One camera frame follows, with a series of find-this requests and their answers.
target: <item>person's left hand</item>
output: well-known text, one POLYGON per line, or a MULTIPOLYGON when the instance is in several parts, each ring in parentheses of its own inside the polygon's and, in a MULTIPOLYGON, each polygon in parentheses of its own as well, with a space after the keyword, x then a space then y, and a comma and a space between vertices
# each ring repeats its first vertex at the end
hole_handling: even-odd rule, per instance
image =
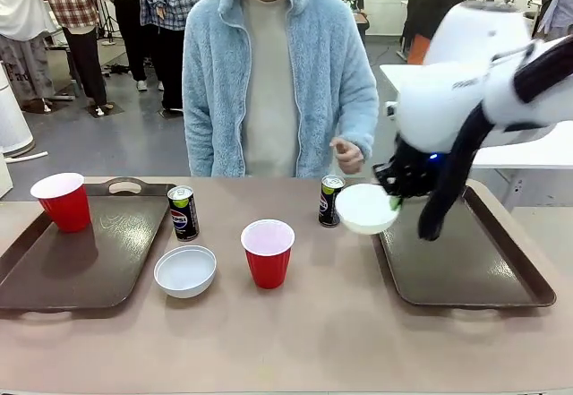
POLYGON ((358 146, 342 138, 333 138, 330 147, 335 149, 338 166, 344 174, 357 174, 364 165, 364 155, 358 146))

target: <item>person in blue fleece jacket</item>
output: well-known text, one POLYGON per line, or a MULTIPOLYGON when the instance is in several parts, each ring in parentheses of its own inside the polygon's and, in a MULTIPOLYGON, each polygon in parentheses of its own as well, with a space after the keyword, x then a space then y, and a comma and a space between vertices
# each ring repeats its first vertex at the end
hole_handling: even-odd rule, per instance
POLYGON ((194 176, 321 177, 372 155, 378 92, 340 0, 201 0, 187 18, 184 128, 194 176))

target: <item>red cup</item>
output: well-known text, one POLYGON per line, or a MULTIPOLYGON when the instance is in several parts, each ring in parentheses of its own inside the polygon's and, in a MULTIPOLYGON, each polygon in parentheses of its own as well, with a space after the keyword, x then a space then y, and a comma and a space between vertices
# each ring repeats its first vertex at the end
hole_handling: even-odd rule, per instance
POLYGON ((88 195, 80 174, 46 177, 33 185, 30 193, 64 232, 81 231, 91 222, 88 195))
POLYGON ((258 220, 243 230, 241 243, 255 284, 263 289, 282 285, 295 243, 295 231, 279 220, 258 220))

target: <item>soda can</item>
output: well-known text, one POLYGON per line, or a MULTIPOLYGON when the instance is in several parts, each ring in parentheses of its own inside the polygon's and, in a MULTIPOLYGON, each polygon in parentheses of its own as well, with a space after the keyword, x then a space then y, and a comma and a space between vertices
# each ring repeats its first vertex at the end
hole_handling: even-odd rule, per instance
POLYGON ((179 241, 191 241, 199 235, 195 195, 189 186, 176 186, 167 192, 171 219, 179 241))
POLYGON ((325 176, 321 185, 321 206, 319 208, 319 222, 327 228, 333 228, 340 223, 335 200, 346 182, 340 176, 325 176))

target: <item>blue fleece jacket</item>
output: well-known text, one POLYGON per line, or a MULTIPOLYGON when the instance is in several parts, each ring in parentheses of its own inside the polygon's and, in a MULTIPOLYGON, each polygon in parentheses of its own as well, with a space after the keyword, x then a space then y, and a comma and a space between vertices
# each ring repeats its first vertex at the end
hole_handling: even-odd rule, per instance
MULTIPOLYGON (((350 9, 340 0, 289 1, 286 33, 299 115, 295 174, 320 177, 329 170, 335 134, 367 159, 372 155, 378 92, 350 9)), ((241 128, 251 61, 241 0, 200 0, 189 13, 184 44, 192 175, 244 176, 241 128)))

